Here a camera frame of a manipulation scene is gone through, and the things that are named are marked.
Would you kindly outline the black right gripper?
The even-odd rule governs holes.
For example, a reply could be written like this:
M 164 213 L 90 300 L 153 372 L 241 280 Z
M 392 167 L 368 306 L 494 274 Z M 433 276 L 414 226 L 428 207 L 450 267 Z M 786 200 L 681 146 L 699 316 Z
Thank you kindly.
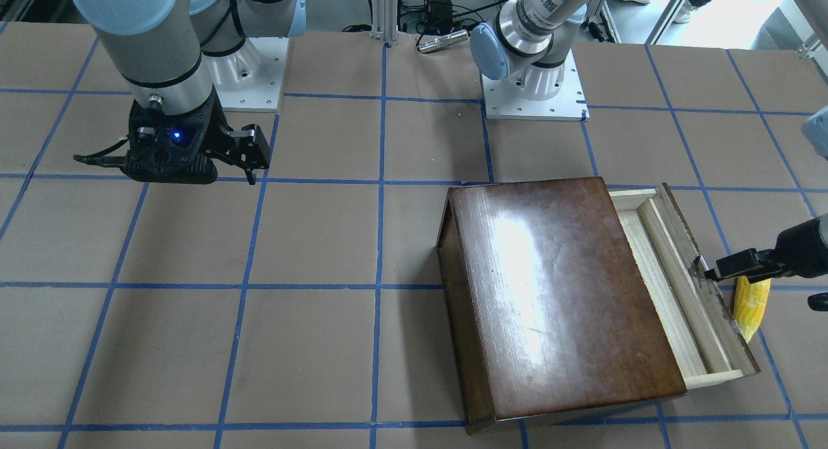
M 139 182 L 211 184 L 219 160 L 242 169 L 254 186 L 255 171 L 270 167 L 271 148 L 257 124 L 231 130 L 215 90 L 195 110 L 177 115 L 133 101 L 122 172 Z

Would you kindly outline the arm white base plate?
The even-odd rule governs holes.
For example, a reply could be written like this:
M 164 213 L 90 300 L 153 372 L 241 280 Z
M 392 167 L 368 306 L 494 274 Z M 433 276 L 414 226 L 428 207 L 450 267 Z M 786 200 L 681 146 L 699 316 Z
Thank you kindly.
M 227 112 L 276 113 L 286 80 L 290 39 L 248 38 L 236 52 L 204 55 Z
M 530 65 L 503 80 L 485 75 L 480 80 L 491 119 L 585 121 L 591 116 L 571 50 L 557 67 Z

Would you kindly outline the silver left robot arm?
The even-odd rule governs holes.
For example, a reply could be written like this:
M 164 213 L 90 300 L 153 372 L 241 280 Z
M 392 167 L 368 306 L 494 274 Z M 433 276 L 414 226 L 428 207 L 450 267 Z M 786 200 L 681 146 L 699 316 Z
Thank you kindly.
M 477 25 L 470 36 L 474 63 L 489 80 L 505 80 L 522 71 L 553 48 L 570 50 L 553 40 L 577 10 L 590 0 L 508 0 L 491 21 Z M 749 248 L 721 258 L 698 277 L 724 281 L 741 276 L 757 282 L 770 278 L 816 278 L 826 274 L 826 215 L 782 231 L 768 250 Z

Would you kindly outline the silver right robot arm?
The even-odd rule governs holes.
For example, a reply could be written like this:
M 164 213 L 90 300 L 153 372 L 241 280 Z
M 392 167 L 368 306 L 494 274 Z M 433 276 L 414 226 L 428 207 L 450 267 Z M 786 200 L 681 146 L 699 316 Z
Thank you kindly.
M 219 93 L 265 74 L 253 39 L 304 33 L 305 0 L 72 1 L 133 93 L 126 135 L 74 160 L 168 184 L 211 184 L 215 161 L 242 170 L 249 184 L 269 169 L 264 132 L 232 128 Z

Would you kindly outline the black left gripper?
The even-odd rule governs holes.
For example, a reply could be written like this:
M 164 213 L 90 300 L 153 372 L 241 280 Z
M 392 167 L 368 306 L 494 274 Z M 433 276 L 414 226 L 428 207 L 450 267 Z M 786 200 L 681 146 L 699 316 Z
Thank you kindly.
M 827 217 L 819 216 L 778 234 L 774 251 L 749 248 L 718 259 L 704 278 L 719 282 L 745 277 L 760 282 L 779 277 L 780 266 L 783 277 L 821 277 L 827 272 L 826 240 Z

